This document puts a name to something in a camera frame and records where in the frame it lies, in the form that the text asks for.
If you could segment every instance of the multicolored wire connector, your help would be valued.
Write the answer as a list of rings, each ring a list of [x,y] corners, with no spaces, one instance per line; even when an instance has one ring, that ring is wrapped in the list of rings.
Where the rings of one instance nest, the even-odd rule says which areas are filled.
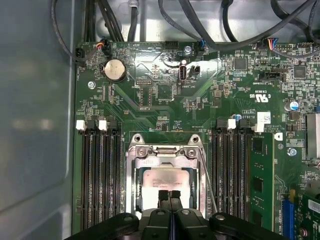
[[[278,38],[268,38],[269,48],[271,51],[276,48],[277,42]]]

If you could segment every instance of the cable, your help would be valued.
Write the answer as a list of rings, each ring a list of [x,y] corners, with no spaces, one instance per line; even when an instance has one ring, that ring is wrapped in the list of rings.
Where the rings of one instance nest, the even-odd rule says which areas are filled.
[[[252,37],[250,39],[240,41],[237,43],[228,43],[228,44],[216,44],[215,41],[212,40],[210,35],[207,33],[206,29],[200,22],[195,10],[193,9],[192,5],[190,4],[189,0],[179,0],[180,5],[188,18],[189,22],[192,24],[194,29],[199,33],[199,35],[206,41],[206,43],[217,51],[232,51],[247,45],[259,42],[261,39],[265,39],[272,34],[276,33],[280,29],[282,29],[285,25],[287,25],[292,19],[298,16],[301,12],[303,12],[307,7],[309,7],[315,0],[307,0],[302,5],[300,5],[293,13],[291,13],[285,20],[282,20],[275,26],[271,27],[267,31]]]
[[[109,19],[109,16],[108,14],[106,13],[106,10],[105,10],[105,7],[104,5],[102,4],[102,1],[101,0],[98,0],[97,1],[98,3],[98,6],[100,8],[100,11],[101,11],[101,14],[102,14],[102,17],[104,19],[104,22],[105,22],[105,26],[106,28],[108,29],[109,31],[109,34],[110,34],[110,38],[113,42],[117,42],[118,39],[116,38],[116,32],[115,32],[115,29]]]
[[[193,33],[189,32],[188,30],[186,30],[185,28],[183,28],[182,26],[180,26],[178,23],[176,23],[165,11],[164,9],[164,0],[158,0],[158,5],[159,5],[159,9],[160,9],[160,13],[162,15],[162,17],[164,18],[164,20],[166,20],[166,22],[168,24],[170,24],[172,27],[174,27],[175,29],[179,30],[180,32],[183,32],[184,34],[188,35],[189,37],[197,40],[197,41],[201,41],[201,38],[194,35]]]
[[[112,8],[108,2],[108,0],[101,0],[105,10],[106,10],[106,14],[107,16],[109,17],[111,23],[112,23],[112,26],[114,28],[114,31],[115,31],[115,36],[117,37],[118,41],[119,42],[124,42],[124,37],[122,36],[122,33],[121,33],[121,29],[119,27],[119,24],[118,24],[118,21],[116,19],[116,16],[114,14],[114,11],[112,11]]]
[[[320,39],[318,39],[314,33],[312,32],[312,25],[314,23],[314,18],[315,18],[315,13],[316,13],[316,9],[318,7],[320,0],[316,0],[315,3],[313,4],[311,11],[310,11],[310,16],[309,16],[309,27],[308,27],[308,32],[310,34],[311,39],[316,43],[316,44],[320,44]]]
[[[281,55],[283,57],[286,57],[288,59],[305,59],[305,58],[310,58],[312,56],[320,54],[320,49],[316,50],[316,51],[313,51],[311,53],[308,53],[308,54],[304,54],[304,55],[289,55],[289,54],[287,54],[285,52],[281,52],[281,51],[279,51],[277,49],[273,49],[272,51],[274,53],[279,54],[279,55]]]
[[[87,55],[85,57],[78,57],[75,54],[73,54],[68,47],[66,46],[60,31],[59,31],[59,27],[57,24],[57,18],[56,18],[56,5],[57,5],[57,1],[58,0],[51,0],[51,9],[50,9],[50,16],[51,16],[51,20],[52,20],[52,26],[53,26],[53,30],[54,30],[54,34],[56,35],[56,38],[58,39],[59,44],[61,45],[62,49],[75,61],[78,62],[85,62],[87,60],[89,60],[97,51],[98,49],[95,48],[94,50],[90,51],[89,53],[87,53]]]
[[[281,20],[284,20],[289,16],[289,13],[287,13],[285,10],[283,10],[283,8],[279,5],[278,0],[270,0],[270,3],[271,3],[271,8],[272,8],[274,14],[278,18],[280,18]],[[309,30],[308,30],[307,24],[305,24],[303,21],[301,21],[298,18],[292,19],[289,23],[297,26],[298,28],[300,28],[303,31],[306,40],[308,42],[311,41],[311,36],[309,34]]]
[[[228,20],[228,11],[231,4],[234,3],[234,0],[222,0],[221,7],[222,7],[222,23],[223,28],[230,39],[231,42],[237,43],[238,40],[235,38],[234,34],[232,33],[230,26],[229,26],[229,20]]]
[[[131,7],[131,23],[128,33],[128,42],[133,42],[136,36],[136,29],[138,24],[138,8]]]

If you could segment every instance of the printed label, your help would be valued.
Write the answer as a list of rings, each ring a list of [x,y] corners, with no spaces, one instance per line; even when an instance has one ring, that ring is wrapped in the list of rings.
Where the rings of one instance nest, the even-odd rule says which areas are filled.
[[[318,214],[320,214],[320,204],[319,203],[316,203],[315,201],[312,201],[312,200],[308,200],[308,207],[312,211],[315,211]]]
[[[269,111],[258,111],[256,121],[257,123],[271,124],[271,113]]]

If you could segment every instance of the motherboard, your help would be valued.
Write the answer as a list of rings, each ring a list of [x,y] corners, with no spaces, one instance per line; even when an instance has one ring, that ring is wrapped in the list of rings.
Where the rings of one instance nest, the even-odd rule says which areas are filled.
[[[277,44],[291,55],[313,47]],[[318,239],[318,95],[319,56],[286,58],[263,43],[230,52],[204,42],[100,47],[76,70],[73,233],[122,212],[141,216],[168,190],[205,218],[216,208],[290,239]]]

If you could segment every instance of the blue pcie slot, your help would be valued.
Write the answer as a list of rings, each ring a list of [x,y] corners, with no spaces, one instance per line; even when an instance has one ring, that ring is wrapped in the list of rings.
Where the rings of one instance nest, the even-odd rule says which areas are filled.
[[[284,237],[294,240],[294,215],[295,205],[289,200],[282,201],[282,234]]]

